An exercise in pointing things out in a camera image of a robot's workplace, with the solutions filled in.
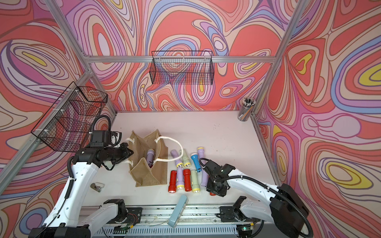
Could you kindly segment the purple flashlight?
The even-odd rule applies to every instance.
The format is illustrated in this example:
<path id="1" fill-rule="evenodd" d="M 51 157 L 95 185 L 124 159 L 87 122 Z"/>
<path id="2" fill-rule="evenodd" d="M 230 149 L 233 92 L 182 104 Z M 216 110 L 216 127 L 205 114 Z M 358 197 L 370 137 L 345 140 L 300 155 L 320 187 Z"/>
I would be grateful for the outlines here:
<path id="1" fill-rule="evenodd" d="M 149 149 L 147 151 L 146 162 L 150 168 L 153 166 L 154 156 L 155 156 L 154 149 Z"/>
<path id="2" fill-rule="evenodd" d="M 198 147 L 197 148 L 197 154 L 198 154 L 198 159 L 205 158 L 205 152 L 203 147 Z"/>
<path id="3" fill-rule="evenodd" d="M 184 189 L 185 188 L 184 174 L 183 174 L 182 167 L 177 168 L 176 188 L 177 189 Z"/>
<path id="4" fill-rule="evenodd" d="M 202 177 L 201 177 L 201 186 L 206 187 L 208 183 L 209 175 L 208 173 L 203 170 L 202 171 Z"/>
<path id="5" fill-rule="evenodd" d="M 182 160 L 181 160 L 181 158 L 178 158 L 179 154 L 178 154 L 177 150 L 172 150 L 171 151 L 171 156 L 173 157 L 173 159 L 176 158 L 176 160 L 175 160 L 176 167 L 182 167 L 184 165 Z"/>

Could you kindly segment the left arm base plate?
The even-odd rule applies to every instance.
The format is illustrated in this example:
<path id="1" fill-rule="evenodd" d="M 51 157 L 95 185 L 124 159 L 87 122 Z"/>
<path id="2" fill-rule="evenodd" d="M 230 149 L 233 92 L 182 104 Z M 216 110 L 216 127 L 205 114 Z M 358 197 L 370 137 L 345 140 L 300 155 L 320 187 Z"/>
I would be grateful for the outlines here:
<path id="1" fill-rule="evenodd" d="M 122 216 L 122 218 L 118 218 L 115 223 L 126 223 L 131 225 L 136 225 L 141 222 L 142 217 L 142 207 L 127 207 L 126 214 Z"/>

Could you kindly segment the small grey metal object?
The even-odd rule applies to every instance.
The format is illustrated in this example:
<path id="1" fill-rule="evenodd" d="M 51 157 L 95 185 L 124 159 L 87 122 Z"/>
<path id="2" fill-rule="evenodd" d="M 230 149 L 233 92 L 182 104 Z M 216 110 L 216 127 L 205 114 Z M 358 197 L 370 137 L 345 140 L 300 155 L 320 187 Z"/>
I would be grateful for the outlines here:
<path id="1" fill-rule="evenodd" d="M 101 192 L 104 186 L 105 185 L 103 183 L 94 182 L 90 185 L 90 188 L 92 188 L 93 190 L 97 192 Z"/>

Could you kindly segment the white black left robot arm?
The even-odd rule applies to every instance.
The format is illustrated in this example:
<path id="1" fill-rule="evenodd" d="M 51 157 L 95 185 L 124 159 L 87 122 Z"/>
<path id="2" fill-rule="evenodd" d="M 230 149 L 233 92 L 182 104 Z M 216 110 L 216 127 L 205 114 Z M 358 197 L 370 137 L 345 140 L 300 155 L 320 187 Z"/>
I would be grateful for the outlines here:
<path id="1" fill-rule="evenodd" d="M 116 166 L 133 155 L 128 144 L 121 142 L 120 132 L 94 129 L 100 119 L 111 120 L 107 115 L 94 119 L 89 132 L 90 143 L 68 159 L 69 178 L 64 190 L 42 227 L 31 230 L 30 238 L 91 238 L 108 222 L 126 221 L 128 211 L 120 198 L 106 200 L 95 212 L 79 221 L 87 190 L 98 170 L 108 161 Z"/>

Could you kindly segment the silver metal pen cup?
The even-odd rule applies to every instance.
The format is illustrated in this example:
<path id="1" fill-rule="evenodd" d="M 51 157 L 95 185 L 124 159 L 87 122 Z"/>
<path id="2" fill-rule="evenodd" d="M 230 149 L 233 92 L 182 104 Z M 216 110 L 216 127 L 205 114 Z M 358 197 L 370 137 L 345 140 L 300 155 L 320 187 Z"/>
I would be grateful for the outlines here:
<path id="1" fill-rule="evenodd" d="M 252 99 L 252 98 L 244 98 L 243 99 L 243 104 L 242 104 L 242 108 L 240 109 L 240 112 L 238 114 L 238 120 L 241 121 L 241 122 L 246 122 L 253 109 L 254 109 L 254 106 L 256 104 L 256 100 L 255 99 Z"/>

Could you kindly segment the blue flashlight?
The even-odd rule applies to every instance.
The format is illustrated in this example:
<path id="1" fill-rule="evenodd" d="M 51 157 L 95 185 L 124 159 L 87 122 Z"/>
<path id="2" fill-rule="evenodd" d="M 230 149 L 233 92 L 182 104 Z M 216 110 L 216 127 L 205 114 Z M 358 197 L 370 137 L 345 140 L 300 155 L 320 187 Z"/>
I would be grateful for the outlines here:
<path id="1" fill-rule="evenodd" d="M 192 153 L 191 154 L 191 159 L 192 159 L 193 164 L 194 164 L 194 166 L 196 168 L 196 171 L 198 173 L 200 173 L 202 171 L 202 168 L 201 168 L 201 165 L 200 165 L 199 160 L 198 160 L 198 154 L 197 153 Z"/>

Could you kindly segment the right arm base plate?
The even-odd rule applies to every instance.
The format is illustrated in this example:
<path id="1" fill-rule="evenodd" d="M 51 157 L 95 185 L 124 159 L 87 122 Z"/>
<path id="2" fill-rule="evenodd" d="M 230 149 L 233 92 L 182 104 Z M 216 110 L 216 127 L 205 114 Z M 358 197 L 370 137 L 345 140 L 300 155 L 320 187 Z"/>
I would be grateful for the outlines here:
<path id="1" fill-rule="evenodd" d="M 219 213 L 216 214 L 216 217 L 219 218 L 222 222 L 257 222 L 259 221 L 256 218 L 246 217 L 238 208 L 233 206 L 220 206 Z"/>

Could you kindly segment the green flashlight lower row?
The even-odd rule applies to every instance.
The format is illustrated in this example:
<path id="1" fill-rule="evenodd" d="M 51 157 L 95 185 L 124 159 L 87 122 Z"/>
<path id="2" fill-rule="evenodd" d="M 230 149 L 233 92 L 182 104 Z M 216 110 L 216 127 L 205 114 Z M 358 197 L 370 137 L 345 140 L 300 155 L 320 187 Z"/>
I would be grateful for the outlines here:
<path id="1" fill-rule="evenodd" d="M 193 193 L 200 192 L 200 186 L 198 183 L 198 174 L 196 170 L 191 170 L 191 189 Z"/>

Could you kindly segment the green flashlight row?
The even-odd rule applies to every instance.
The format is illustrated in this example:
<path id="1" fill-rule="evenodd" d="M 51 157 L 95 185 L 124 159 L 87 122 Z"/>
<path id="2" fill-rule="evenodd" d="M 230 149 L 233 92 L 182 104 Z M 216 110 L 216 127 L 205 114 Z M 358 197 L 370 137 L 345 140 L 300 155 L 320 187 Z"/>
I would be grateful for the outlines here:
<path id="1" fill-rule="evenodd" d="M 185 168 L 188 168 L 191 166 L 191 162 L 190 162 L 189 156 L 186 152 L 186 149 L 183 149 L 182 162 L 183 162 L 183 166 Z"/>
<path id="2" fill-rule="evenodd" d="M 191 170 L 191 189 L 193 193 L 200 192 L 200 186 L 198 183 L 198 174 L 196 170 Z"/>

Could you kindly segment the grey blue rectangular block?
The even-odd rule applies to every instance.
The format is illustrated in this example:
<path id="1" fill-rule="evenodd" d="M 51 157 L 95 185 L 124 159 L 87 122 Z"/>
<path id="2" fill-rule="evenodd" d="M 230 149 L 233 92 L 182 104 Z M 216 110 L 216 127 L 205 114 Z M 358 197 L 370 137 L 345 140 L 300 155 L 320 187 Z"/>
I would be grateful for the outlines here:
<path id="1" fill-rule="evenodd" d="M 176 204 L 175 208 L 173 209 L 173 212 L 168 220 L 168 226 L 175 228 L 186 205 L 188 203 L 188 197 L 186 195 L 181 195 L 178 203 Z"/>

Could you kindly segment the brown burlap tote bag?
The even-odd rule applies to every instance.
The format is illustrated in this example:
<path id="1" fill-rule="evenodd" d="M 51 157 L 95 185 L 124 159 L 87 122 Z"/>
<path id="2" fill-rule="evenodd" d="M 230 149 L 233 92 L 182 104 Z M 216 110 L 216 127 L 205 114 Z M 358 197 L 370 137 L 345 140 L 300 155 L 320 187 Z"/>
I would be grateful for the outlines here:
<path id="1" fill-rule="evenodd" d="M 174 159 L 168 158 L 168 147 L 165 140 L 178 144 L 179 156 Z M 159 130 L 145 137 L 141 137 L 133 131 L 127 142 L 129 149 L 134 152 L 129 157 L 129 174 L 136 183 L 136 187 L 167 184 L 168 163 L 181 158 L 184 154 L 184 148 L 179 141 L 162 136 Z"/>

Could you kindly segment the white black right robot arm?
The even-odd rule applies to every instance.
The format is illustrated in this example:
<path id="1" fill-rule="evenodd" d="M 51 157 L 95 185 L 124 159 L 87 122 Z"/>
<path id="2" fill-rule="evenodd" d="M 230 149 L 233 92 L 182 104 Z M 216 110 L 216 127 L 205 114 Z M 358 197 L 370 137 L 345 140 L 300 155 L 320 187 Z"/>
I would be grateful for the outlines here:
<path id="1" fill-rule="evenodd" d="M 206 190 L 224 197 L 230 188 L 245 195 L 239 198 L 240 217 L 256 218 L 271 222 L 289 238 L 312 238 L 314 231 L 308 221 L 309 210 L 297 192 L 288 184 L 276 186 L 247 176 L 230 164 L 223 166 L 206 158 L 200 158 L 202 169 L 209 179 Z"/>

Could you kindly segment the green flashlight upper row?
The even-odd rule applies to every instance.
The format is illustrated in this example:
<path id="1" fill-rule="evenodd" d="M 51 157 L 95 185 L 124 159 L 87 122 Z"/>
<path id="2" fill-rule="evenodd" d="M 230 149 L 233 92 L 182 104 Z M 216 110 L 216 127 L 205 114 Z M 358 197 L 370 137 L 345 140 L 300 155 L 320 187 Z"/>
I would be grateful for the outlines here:
<path id="1" fill-rule="evenodd" d="M 183 166 L 185 168 L 188 168 L 191 166 L 191 162 L 190 162 L 189 156 L 186 152 L 186 149 L 183 149 L 182 162 L 183 162 Z"/>

